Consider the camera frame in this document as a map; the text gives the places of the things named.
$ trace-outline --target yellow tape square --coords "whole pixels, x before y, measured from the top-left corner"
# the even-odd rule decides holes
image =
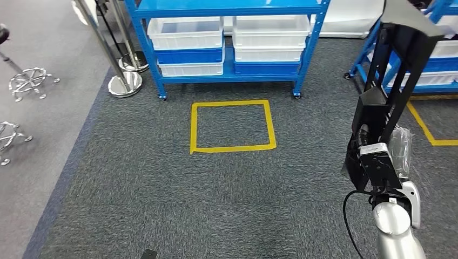
[[[416,111],[415,107],[410,103],[407,103],[407,108],[411,112],[412,116],[415,118],[416,122],[420,127],[423,129],[426,138],[428,139],[429,143],[433,146],[458,146],[458,139],[435,139],[429,131],[428,127],[426,126],[425,122],[421,119],[420,115]]]
[[[231,146],[231,147],[197,147],[197,107],[216,107],[216,106],[237,106],[237,105],[263,105],[266,116],[267,133],[269,143],[264,145],[252,146]],[[248,101],[214,101],[207,103],[193,103],[191,107],[191,141],[190,154],[194,152],[202,153],[223,153],[223,152],[242,152],[259,151],[274,149],[277,147],[275,131],[273,129],[271,108],[268,100],[248,100]]]

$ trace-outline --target black cable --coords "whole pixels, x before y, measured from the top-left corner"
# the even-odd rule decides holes
[[[116,38],[115,38],[115,35],[113,34],[113,31],[111,31],[111,28],[110,26],[108,25],[108,21],[106,20],[105,18],[105,15],[103,14],[103,11],[102,11],[102,8],[100,7],[99,5],[99,1],[95,0],[96,1],[96,4],[97,4],[97,9],[99,10],[100,12],[100,15],[106,25],[106,28],[108,29],[108,32],[110,33],[111,35],[111,38],[113,39],[114,41],[114,45],[116,46],[116,48],[118,49],[118,52],[119,52],[119,55],[122,57],[124,56],[123,52],[121,51],[121,48],[118,46],[118,42],[116,41]]]
[[[350,237],[350,240],[352,241],[353,247],[355,248],[356,252],[358,253],[358,255],[359,255],[359,257],[361,259],[364,259],[364,257],[362,257],[361,252],[359,252],[359,249],[356,246],[355,240],[353,239],[353,235],[352,235],[352,232],[350,230],[350,227],[348,226],[347,210],[346,210],[348,198],[350,198],[350,196],[352,196],[355,193],[362,193],[362,194],[370,195],[371,197],[375,197],[375,196],[378,196],[380,194],[385,193],[386,190],[387,190],[387,184],[385,182],[385,186],[383,187],[383,190],[381,190],[379,192],[375,193],[375,192],[366,192],[365,190],[353,190],[353,191],[349,192],[347,194],[347,196],[345,196],[345,199],[343,200],[343,221],[345,222],[345,227],[347,228],[348,236]]]

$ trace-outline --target gray carpet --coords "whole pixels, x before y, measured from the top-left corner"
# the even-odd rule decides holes
[[[412,101],[435,139],[458,139],[458,100]]]
[[[357,258],[341,204],[340,175],[357,92],[342,78],[363,41],[321,39],[301,100],[291,83],[187,84],[160,102],[148,73],[133,97],[105,98],[40,258]],[[277,148],[189,155],[191,104],[267,99]],[[266,142],[259,107],[198,110],[198,146]],[[412,178],[423,199],[416,231],[428,258],[457,254],[458,147],[416,134]],[[348,218],[366,258],[375,258],[367,197]]]

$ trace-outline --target blue metal shelf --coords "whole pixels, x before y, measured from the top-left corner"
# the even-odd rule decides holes
[[[302,84],[323,25],[330,0],[142,0],[137,6],[135,0],[125,0],[133,27],[150,65],[160,99],[167,98],[164,84],[293,81],[293,95],[301,96]],[[153,43],[145,33],[144,24],[151,18],[195,17],[195,16],[240,16],[240,15],[311,15],[316,14],[312,34],[306,39],[299,73],[290,76],[257,76],[234,73],[233,49],[226,49],[224,74],[201,77],[162,77],[156,66]]]
[[[433,23],[437,23],[442,16],[445,15],[458,15],[458,0],[436,0],[433,4],[431,4],[426,11],[424,11],[424,14],[427,15],[430,12],[431,15],[429,16],[429,19]],[[367,58],[367,53],[371,52],[374,49],[374,43],[376,41],[376,36],[378,33],[378,30],[380,28],[380,22],[377,21],[377,23],[374,26],[374,29],[372,30],[371,34],[367,38],[362,51],[359,53],[355,63],[353,64],[352,68],[348,71],[350,77],[354,77],[356,73],[358,72],[361,78],[363,79],[364,82],[367,80],[367,74],[364,71],[362,65],[363,63],[370,62],[369,59]],[[394,78],[396,75],[400,61],[399,58],[396,58],[394,60],[390,61],[390,64],[392,65],[391,69],[387,71],[385,74],[385,77],[383,78],[382,86],[385,89],[385,91],[389,92],[390,88],[387,87],[388,83]],[[453,83],[451,85],[422,85],[418,86],[414,89],[414,93],[451,93],[451,92],[458,92],[458,83]]]
[[[298,15],[321,11],[316,0],[142,0],[137,17]]]

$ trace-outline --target white plastic bin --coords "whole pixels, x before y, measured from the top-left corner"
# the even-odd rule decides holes
[[[441,40],[437,42],[432,58],[455,58],[458,57],[458,40]]]
[[[225,52],[223,48],[223,60],[219,63],[158,64],[158,66],[163,77],[220,76],[223,74]]]
[[[457,34],[458,27],[456,24],[442,24],[438,25],[441,31],[446,35],[447,38],[452,38],[453,35]],[[454,58],[458,57],[458,40],[441,40],[437,42],[432,58]]]
[[[235,16],[235,47],[305,47],[307,15]]]
[[[224,21],[224,36],[232,36],[232,16],[223,17]]]
[[[155,50],[209,49],[223,45],[221,17],[154,18],[148,36]]]
[[[304,47],[235,47],[235,61],[237,62],[297,62]]]
[[[406,73],[401,86],[405,86],[410,73]],[[416,85],[450,85],[458,77],[458,71],[428,72],[422,73]],[[388,87],[393,87],[394,78],[388,83]]]

